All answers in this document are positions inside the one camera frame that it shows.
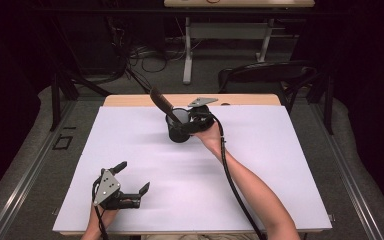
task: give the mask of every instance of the white tabletop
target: white tabletop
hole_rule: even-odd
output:
[[[299,231],[332,227],[283,106],[210,106],[210,110],[223,125],[226,147],[273,189]],[[128,165],[116,175],[121,191],[137,193],[151,184],[140,209],[122,210],[108,232],[253,231],[221,164],[194,137],[172,142],[164,117],[156,107],[101,107],[54,231],[78,234],[86,229],[92,183],[101,168],[122,161]]]
[[[209,3],[207,0],[164,0],[166,7],[313,7],[314,0],[220,0]]]

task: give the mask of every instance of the chair backrest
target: chair backrest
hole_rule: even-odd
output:
[[[316,73],[310,61],[262,62],[224,69],[219,72],[219,93],[274,93],[290,112],[298,90]]]

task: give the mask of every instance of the person's right arm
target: person's right arm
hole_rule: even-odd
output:
[[[221,137],[218,124],[194,134],[222,162]],[[276,194],[257,175],[237,161],[227,150],[226,163],[230,175],[264,224],[269,240],[299,239],[295,223]]]

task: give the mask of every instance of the table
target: table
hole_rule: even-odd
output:
[[[214,4],[206,0],[164,0],[164,5],[177,8],[308,8],[314,6],[314,0],[220,0]],[[261,50],[256,56],[258,62],[264,62],[273,23],[274,19],[269,19],[266,23],[191,23],[190,18],[186,17],[183,83],[191,83],[193,55],[191,38],[263,39]]]
[[[225,129],[227,148],[271,186],[298,231],[317,232],[332,227],[289,115],[275,95],[165,95],[175,107],[185,107],[196,96],[219,99],[209,107]],[[127,168],[116,175],[121,191],[135,193],[146,182],[151,185],[142,198],[141,208],[123,210],[109,233],[253,232],[230,191],[220,163],[196,138],[181,144],[169,140],[164,116],[147,95],[107,98],[96,117],[53,231],[81,234],[87,225],[92,182],[100,169],[127,161]],[[250,213],[263,228],[252,210]]]

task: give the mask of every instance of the wire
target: wire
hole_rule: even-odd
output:
[[[261,233],[260,229],[258,229],[257,224],[255,224],[254,220],[252,219],[251,215],[249,214],[248,210],[246,209],[245,204],[243,203],[241,197],[239,196],[238,190],[236,190],[235,184],[233,183],[232,177],[230,176],[229,167],[227,166],[223,127],[221,125],[220,120],[218,120],[217,117],[215,117],[214,115],[212,115],[212,117],[217,121],[217,123],[219,125],[219,131],[220,131],[220,136],[221,136],[221,146],[220,146],[221,147],[221,159],[222,159],[222,163],[223,163],[224,172],[226,174],[226,178],[227,178],[227,181],[229,182],[230,188],[232,189],[232,192],[235,195],[236,200],[238,201],[239,205],[241,206],[242,211],[244,212],[245,216],[248,218],[248,221],[251,223],[252,228],[254,228],[254,231],[257,234],[258,239],[266,240],[267,239],[266,236]]]

